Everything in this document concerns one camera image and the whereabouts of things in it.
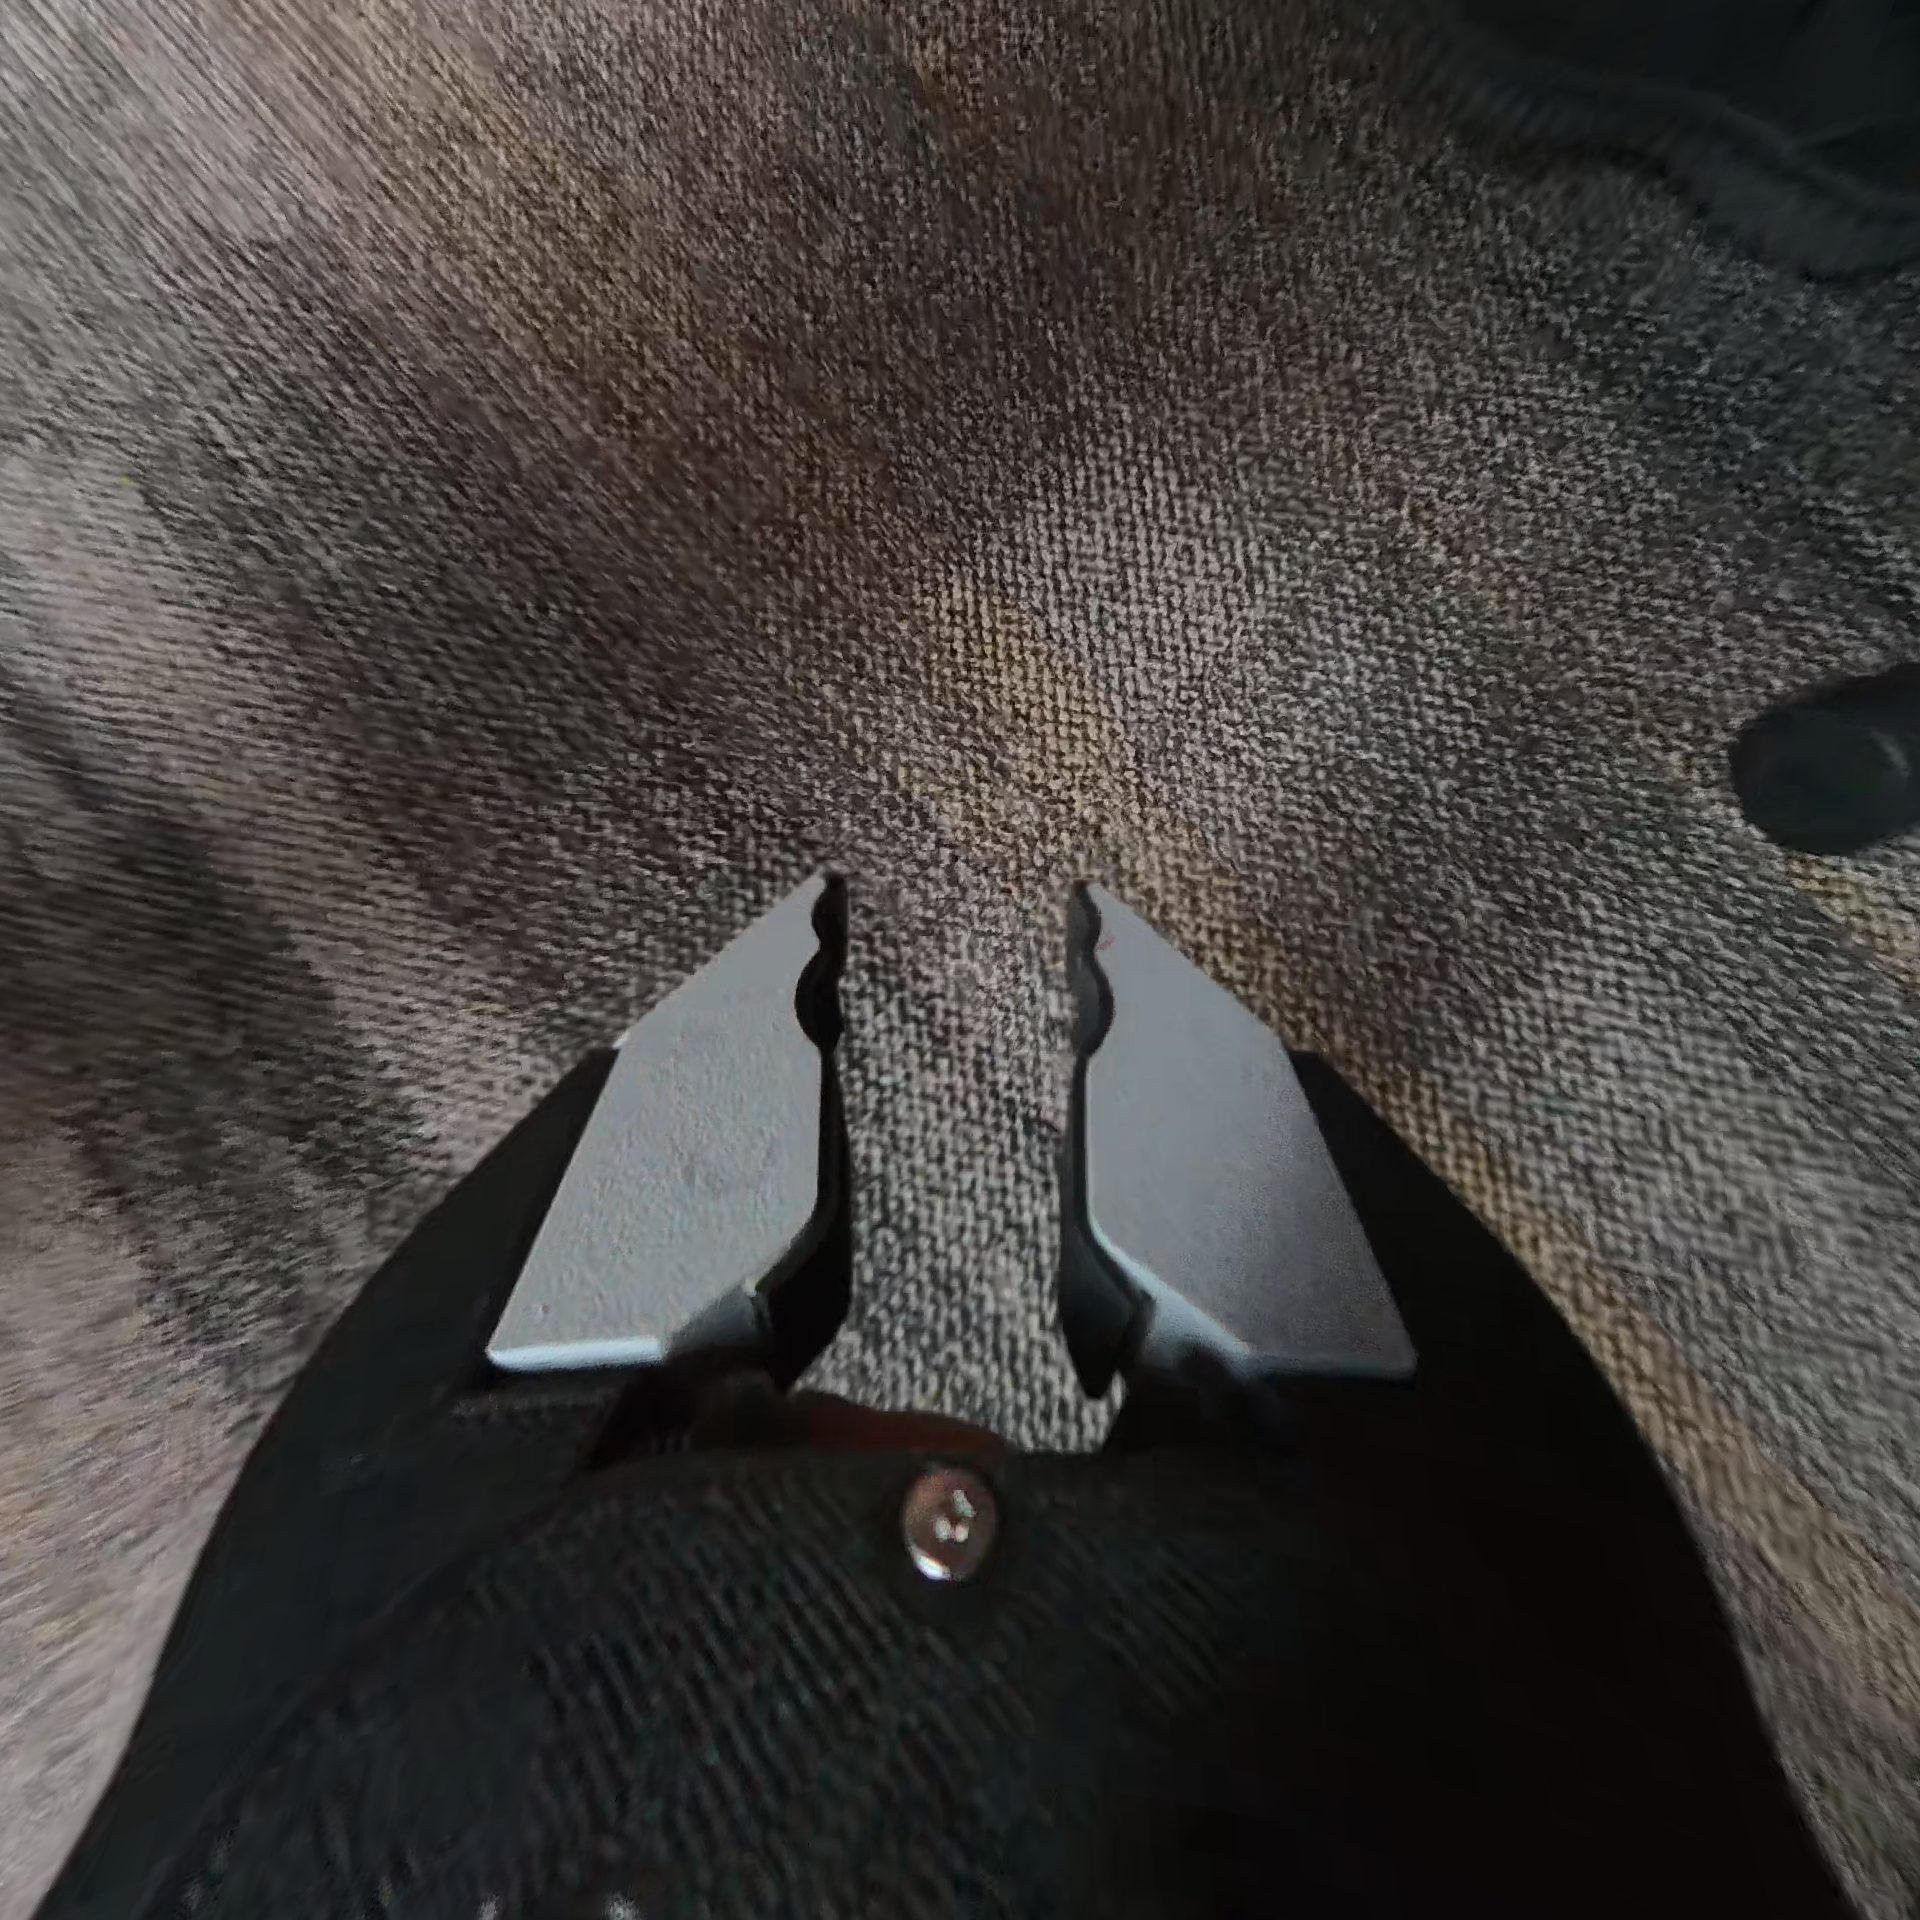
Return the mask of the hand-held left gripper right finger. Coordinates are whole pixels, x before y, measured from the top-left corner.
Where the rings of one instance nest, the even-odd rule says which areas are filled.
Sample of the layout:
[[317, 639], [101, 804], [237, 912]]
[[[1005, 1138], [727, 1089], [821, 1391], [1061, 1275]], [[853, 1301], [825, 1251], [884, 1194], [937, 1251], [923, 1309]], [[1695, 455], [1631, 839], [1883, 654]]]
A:
[[1057, 1312], [1080, 1389], [1413, 1381], [1417, 1355], [1281, 1034], [1105, 887], [1068, 901]]

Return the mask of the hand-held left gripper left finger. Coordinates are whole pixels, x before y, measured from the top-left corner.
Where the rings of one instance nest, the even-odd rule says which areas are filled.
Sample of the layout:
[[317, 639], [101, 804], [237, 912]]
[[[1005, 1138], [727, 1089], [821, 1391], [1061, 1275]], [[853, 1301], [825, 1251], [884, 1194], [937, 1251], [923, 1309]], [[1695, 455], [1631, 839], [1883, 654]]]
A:
[[844, 965], [847, 879], [818, 874], [627, 1032], [491, 1369], [811, 1369], [853, 1304]]

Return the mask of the black rounded plastic part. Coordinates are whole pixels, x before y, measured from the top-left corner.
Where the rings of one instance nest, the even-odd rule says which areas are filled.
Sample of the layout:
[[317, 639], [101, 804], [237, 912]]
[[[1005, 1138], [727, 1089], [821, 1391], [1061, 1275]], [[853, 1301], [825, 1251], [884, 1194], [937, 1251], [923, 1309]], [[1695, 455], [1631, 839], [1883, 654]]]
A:
[[1741, 815], [1774, 847], [1843, 858], [1917, 828], [1917, 664], [1814, 687], [1730, 749]]

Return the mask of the dark knitted cloth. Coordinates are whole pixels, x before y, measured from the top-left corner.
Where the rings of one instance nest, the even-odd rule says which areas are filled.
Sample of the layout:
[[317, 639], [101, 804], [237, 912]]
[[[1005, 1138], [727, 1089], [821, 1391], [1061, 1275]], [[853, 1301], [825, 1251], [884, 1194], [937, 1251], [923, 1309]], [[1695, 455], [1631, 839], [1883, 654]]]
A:
[[1771, 265], [1917, 264], [1914, 4], [1424, 4], [1420, 17], [1481, 119], [1653, 162]]

